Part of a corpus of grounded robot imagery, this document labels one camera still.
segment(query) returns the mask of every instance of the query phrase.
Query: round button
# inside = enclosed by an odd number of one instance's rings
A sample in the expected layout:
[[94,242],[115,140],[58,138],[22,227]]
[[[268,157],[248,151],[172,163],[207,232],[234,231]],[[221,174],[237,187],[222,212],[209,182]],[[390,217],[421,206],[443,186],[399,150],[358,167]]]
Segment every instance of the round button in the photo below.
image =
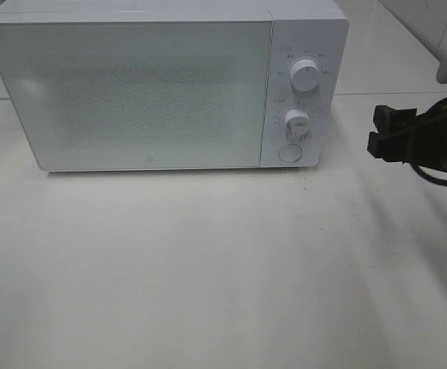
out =
[[305,110],[292,109],[285,114],[285,130],[289,137],[302,138],[310,130],[309,115]]
[[286,145],[279,150],[279,158],[285,163],[297,161],[302,156],[302,148],[298,145]]
[[321,68],[311,59],[301,59],[290,68],[290,81],[295,90],[310,91],[319,84]]

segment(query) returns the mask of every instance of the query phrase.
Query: microwave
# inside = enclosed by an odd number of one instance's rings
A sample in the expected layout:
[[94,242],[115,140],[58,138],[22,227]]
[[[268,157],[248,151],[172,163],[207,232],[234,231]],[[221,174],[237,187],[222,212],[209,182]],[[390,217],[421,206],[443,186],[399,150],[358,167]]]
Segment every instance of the microwave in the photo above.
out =
[[333,0],[7,0],[0,75],[45,171],[317,165]]

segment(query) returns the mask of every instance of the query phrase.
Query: knob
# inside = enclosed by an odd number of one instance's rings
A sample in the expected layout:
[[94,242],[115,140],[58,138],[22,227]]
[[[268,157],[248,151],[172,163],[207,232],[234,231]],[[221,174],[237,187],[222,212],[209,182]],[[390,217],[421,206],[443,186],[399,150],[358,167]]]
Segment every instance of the knob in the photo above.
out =
[[309,115],[305,110],[293,109],[285,114],[286,135],[290,138],[302,138],[310,130]]
[[321,68],[311,59],[301,59],[290,68],[290,81],[295,90],[310,91],[319,84]]

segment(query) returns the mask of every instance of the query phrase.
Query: white table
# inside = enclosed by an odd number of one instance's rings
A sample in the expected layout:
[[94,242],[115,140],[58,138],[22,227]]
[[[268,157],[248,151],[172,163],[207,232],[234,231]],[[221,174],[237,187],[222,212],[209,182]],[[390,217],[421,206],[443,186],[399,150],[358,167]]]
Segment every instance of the white table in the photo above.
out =
[[48,175],[0,101],[0,369],[447,368],[447,188],[365,150],[412,78],[296,170]]

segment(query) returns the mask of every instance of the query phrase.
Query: door glass panel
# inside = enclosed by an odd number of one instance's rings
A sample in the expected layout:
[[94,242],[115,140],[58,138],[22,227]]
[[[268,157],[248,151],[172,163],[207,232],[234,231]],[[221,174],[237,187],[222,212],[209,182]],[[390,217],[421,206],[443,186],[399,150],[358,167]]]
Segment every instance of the door glass panel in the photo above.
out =
[[0,25],[46,170],[259,166],[270,22]]

